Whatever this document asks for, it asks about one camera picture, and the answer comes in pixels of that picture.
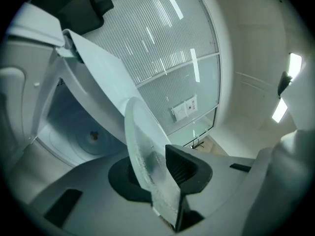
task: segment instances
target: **frosted glass panel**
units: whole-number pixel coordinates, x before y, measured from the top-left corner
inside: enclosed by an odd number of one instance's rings
[[[167,135],[209,112],[218,104],[218,56],[180,67],[139,87],[143,99]],[[196,81],[198,69],[200,82]],[[198,110],[176,121],[172,108],[197,95]]]
[[[217,52],[200,0],[113,0],[104,25],[84,35],[119,57],[135,84],[179,64]]]
[[[172,144],[181,146],[185,146],[186,144],[192,142],[213,127],[215,113],[216,110],[214,109],[204,117],[201,117],[200,119],[193,121],[187,126],[177,130],[168,136],[169,140]]]

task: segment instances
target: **black strip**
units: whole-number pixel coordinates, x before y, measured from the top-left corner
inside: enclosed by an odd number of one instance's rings
[[[45,214],[45,219],[61,228],[81,195],[82,191],[74,189],[66,190],[66,192]]]
[[[239,171],[244,171],[244,172],[250,172],[251,167],[250,166],[246,166],[246,165],[242,165],[242,164],[238,164],[238,163],[233,163],[230,168],[239,170]]]

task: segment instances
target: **floor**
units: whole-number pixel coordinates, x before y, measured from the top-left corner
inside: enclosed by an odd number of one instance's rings
[[[198,146],[196,150],[215,155],[228,155],[220,146],[212,142],[209,136],[199,141],[199,143],[201,142],[203,142],[203,144]]]

